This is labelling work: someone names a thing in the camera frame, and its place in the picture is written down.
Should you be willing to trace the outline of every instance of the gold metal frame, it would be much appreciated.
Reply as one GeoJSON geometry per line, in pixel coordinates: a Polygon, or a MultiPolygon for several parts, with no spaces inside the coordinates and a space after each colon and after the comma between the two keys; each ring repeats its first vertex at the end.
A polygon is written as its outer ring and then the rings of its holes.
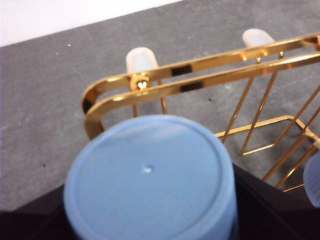
{"type": "MultiPolygon", "coordinates": [[[[315,111],[307,124],[301,122],[299,120],[299,117],[308,107],[311,101],[315,98],[315,96],[319,93],[320,85],[316,88],[316,90],[312,93],[310,98],[295,116],[283,115],[258,122],[258,118],[261,111],[263,110],[269,92],[276,79],[277,73],[278,71],[318,62],[320,62],[320,33],[315,33],[311,35],[277,41],[258,47],[244,48],[175,64],[164,65],[142,72],[127,73],[103,78],[91,84],[83,93],[82,109],[85,114],[84,127],[89,138],[93,139],[104,131],[104,127],[101,123],[101,117],[113,109],[132,105],[133,116],[136,117],[138,115],[136,104],[160,98],[162,112],[163,114],[167,114],[165,101],[166,96],[249,78],[226,130],[215,134],[217,137],[223,137],[221,140],[223,143],[226,141],[228,135],[248,130],[247,137],[240,152],[242,155],[248,155],[275,146],[295,123],[301,128],[301,135],[298,137],[296,142],[288,149],[287,152],[285,152],[281,156],[281,158],[263,178],[263,180],[266,181],[307,138],[313,139],[314,141],[319,138],[314,132],[309,129],[309,126],[318,115],[320,109],[318,108],[315,111]],[[286,51],[312,45],[315,48],[314,52],[284,58],[284,52],[286,51]],[[272,54],[278,54],[278,59],[267,62],[261,61],[261,57],[272,54]],[[164,78],[194,73],[205,69],[215,68],[221,65],[243,62],[249,59],[256,59],[256,64],[192,77],[184,80],[173,81],[166,84],[162,84],[161,82],[164,78]],[[272,73],[272,76],[266,87],[265,93],[261,99],[260,105],[256,111],[252,123],[242,127],[232,128],[234,120],[236,119],[240,108],[242,107],[242,104],[255,77],[268,73],[272,73]],[[153,81],[157,82],[156,86],[152,86],[153,81]],[[131,90],[130,92],[110,96],[96,102],[98,97],[107,91],[128,87],[131,90]],[[284,120],[289,120],[290,123],[278,136],[275,142],[266,146],[246,151],[249,139],[255,128],[284,120]]],[[[279,187],[295,171],[295,169],[305,159],[308,158],[308,156],[315,149],[315,146],[310,146],[310,148],[301,157],[301,159],[299,159],[299,161],[292,167],[292,169],[290,169],[288,173],[281,179],[281,181],[279,181],[277,187],[279,187]]]]}

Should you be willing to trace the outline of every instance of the metal rod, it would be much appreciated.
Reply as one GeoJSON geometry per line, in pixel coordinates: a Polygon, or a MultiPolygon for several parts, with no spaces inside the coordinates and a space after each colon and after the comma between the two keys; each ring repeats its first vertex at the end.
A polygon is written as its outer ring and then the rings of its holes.
{"type": "Polygon", "coordinates": [[[280,187],[289,177],[291,174],[294,173],[294,171],[310,156],[310,154],[313,153],[314,150],[316,150],[317,147],[314,145],[311,145],[308,150],[302,155],[302,157],[295,163],[295,165],[284,175],[283,178],[275,185],[276,188],[280,187]]]}
{"type": "Polygon", "coordinates": [[[292,190],[295,190],[295,189],[298,189],[298,188],[301,188],[301,187],[304,187],[304,186],[305,186],[304,184],[300,184],[298,186],[294,186],[294,187],[288,188],[288,189],[284,190],[283,192],[286,193],[286,192],[289,192],[289,191],[292,191],[292,190]]]}
{"type": "Polygon", "coordinates": [[[132,112],[133,112],[133,117],[136,118],[138,117],[138,111],[137,111],[137,105],[132,104],[132,112]]]}
{"type": "Polygon", "coordinates": [[[274,141],[274,144],[276,145],[282,137],[286,134],[286,132],[292,127],[292,125],[296,122],[296,120],[300,117],[300,115],[304,112],[304,110],[308,107],[308,105],[311,103],[311,101],[315,98],[315,96],[320,91],[320,85],[317,87],[317,89],[313,92],[313,94],[310,96],[310,98],[305,102],[305,104],[302,106],[302,108],[299,110],[299,112],[295,115],[294,119],[285,127],[285,129],[282,131],[280,136],[274,141]]]}
{"type": "MultiPolygon", "coordinates": [[[[261,63],[261,57],[257,57],[257,58],[256,58],[255,64],[259,64],[259,63],[261,63]]],[[[232,125],[234,124],[234,122],[235,122],[235,120],[236,120],[236,117],[237,117],[237,115],[238,115],[238,113],[239,113],[239,111],[240,111],[240,108],[242,107],[242,104],[244,103],[244,100],[245,100],[245,98],[246,98],[246,96],[247,96],[247,94],[248,94],[248,91],[249,91],[249,89],[250,89],[250,87],[251,87],[254,79],[255,79],[254,76],[253,76],[253,77],[250,77],[249,80],[248,80],[248,82],[246,83],[245,88],[244,88],[244,90],[243,90],[243,92],[242,92],[242,95],[241,95],[241,97],[240,97],[240,99],[239,99],[239,102],[238,102],[238,104],[236,105],[236,108],[235,108],[235,110],[234,110],[234,113],[233,113],[233,115],[232,115],[232,117],[231,117],[231,119],[230,119],[230,122],[229,122],[228,126],[226,127],[224,136],[223,136],[223,138],[222,138],[222,140],[221,140],[222,143],[224,143],[224,142],[226,141],[227,136],[229,135],[229,131],[230,131],[230,129],[232,128],[232,125]]]]}
{"type": "MultiPolygon", "coordinates": [[[[158,80],[158,85],[162,85],[161,79],[158,80]]],[[[161,99],[162,113],[163,113],[164,115],[166,115],[166,114],[168,114],[168,112],[167,112],[166,99],[165,99],[165,97],[161,97],[160,99],[161,99]]]]}
{"type": "Polygon", "coordinates": [[[263,177],[263,181],[267,181],[272,174],[290,157],[290,155],[306,140],[305,135],[300,135],[299,138],[292,144],[292,146],[279,158],[273,167],[263,177]]]}
{"type": "Polygon", "coordinates": [[[309,121],[307,122],[307,124],[304,126],[302,133],[305,132],[307,130],[307,128],[310,126],[310,124],[313,122],[313,120],[315,120],[315,118],[317,117],[317,115],[320,112],[320,106],[318,107],[317,110],[315,110],[314,114],[312,115],[312,117],[309,119],[309,121]]]}
{"type": "MultiPolygon", "coordinates": [[[[284,57],[284,53],[281,51],[281,52],[279,53],[279,59],[282,59],[283,57],[284,57]]],[[[244,143],[243,143],[243,146],[242,146],[242,149],[241,149],[241,152],[240,152],[241,155],[244,155],[244,153],[245,153],[245,151],[246,151],[247,144],[248,144],[248,142],[249,142],[249,140],[250,140],[250,137],[251,137],[251,135],[252,135],[252,133],[253,133],[253,131],[254,131],[254,128],[255,128],[255,125],[256,125],[256,123],[257,123],[257,121],[258,121],[258,118],[259,118],[259,116],[260,116],[260,113],[261,113],[262,109],[264,108],[264,105],[265,105],[265,103],[266,103],[267,97],[268,97],[268,95],[269,95],[269,93],[270,93],[270,90],[271,90],[271,88],[272,88],[272,85],[273,85],[274,82],[275,82],[275,79],[276,79],[277,74],[278,74],[278,72],[274,72],[274,73],[272,74],[271,78],[270,78],[270,81],[269,81],[269,83],[268,83],[268,86],[266,87],[266,90],[265,90],[265,92],[264,92],[264,95],[263,95],[263,97],[262,97],[262,99],[261,99],[259,108],[258,108],[258,110],[256,111],[256,114],[255,114],[255,116],[254,116],[253,122],[252,122],[252,124],[251,124],[251,128],[250,128],[250,130],[249,130],[249,132],[248,132],[248,134],[247,134],[247,136],[246,136],[246,138],[245,138],[245,140],[244,140],[244,143]]]]}

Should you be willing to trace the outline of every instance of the blue object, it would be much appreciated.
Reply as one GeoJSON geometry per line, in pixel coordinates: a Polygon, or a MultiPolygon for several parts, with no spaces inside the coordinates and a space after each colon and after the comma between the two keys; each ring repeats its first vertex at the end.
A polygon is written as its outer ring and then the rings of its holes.
{"type": "Polygon", "coordinates": [[[226,149],[176,116],[133,118],[91,141],[68,173],[64,206],[85,240],[238,239],[226,149]]]}
{"type": "Polygon", "coordinates": [[[305,192],[316,208],[320,208],[320,152],[315,154],[306,164],[303,171],[305,192]]]}

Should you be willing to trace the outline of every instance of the gray carpet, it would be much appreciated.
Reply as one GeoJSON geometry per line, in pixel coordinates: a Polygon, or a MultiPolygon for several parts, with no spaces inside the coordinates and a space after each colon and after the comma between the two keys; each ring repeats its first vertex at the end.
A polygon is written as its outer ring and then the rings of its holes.
{"type": "MultiPolygon", "coordinates": [[[[14,210],[64,183],[70,165],[89,141],[81,110],[84,89],[102,77],[125,72],[125,56],[132,48],[152,49],[158,63],[165,65],[243,48],[242,33],[249,28],[263,29],[282,40],[319,32],[319,20],[319,0],[185,0],[2,47],[2,209],[14,210]]],[[[319,64],[280,72],[260,120],[294,115],[319,84],[319,74],[319,64]]],[[[255,80],[235,126],[251,122],[269,77],[255,80]]],[[[246,82],[167,97],[168,112],[213,132],[223,131],[246,82]]],[[[303,121],[319,100],[319,96],[314,99],[303,121]]],[[[138,107],[140,115],[161,112],[160,101],[138,107]]],[[[130,118],[130,110],[124,107],[108,113],[105,125],[130,118]]],[[[319,123],[317,118],[311,126],[318,133],[319,123]]],[[[271,143],[284,126],[282,122],[258,129],[249,148],[271,143]]],[[[231,136],[225,145],[234,163],[261,178],[298,132],[294,126],[278,146],[245,157],[238,154],[245,134],[231,136]]],[[[272,176],[270,184],[277,182],[308,144],[272,176]]],[[[302,172],[303,167],[283,187],[302,183],[302,172]]]]}

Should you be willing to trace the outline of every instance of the small hole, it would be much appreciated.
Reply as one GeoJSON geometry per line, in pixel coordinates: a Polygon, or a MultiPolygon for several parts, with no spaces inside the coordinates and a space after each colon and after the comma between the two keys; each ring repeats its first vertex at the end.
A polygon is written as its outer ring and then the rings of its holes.
{"type": "Polygon", "coordinates": [[[146,166],[143,168],[143,172],[145,174],[151,174],[154,171],[154,168],[152,166],[146,166]]]}

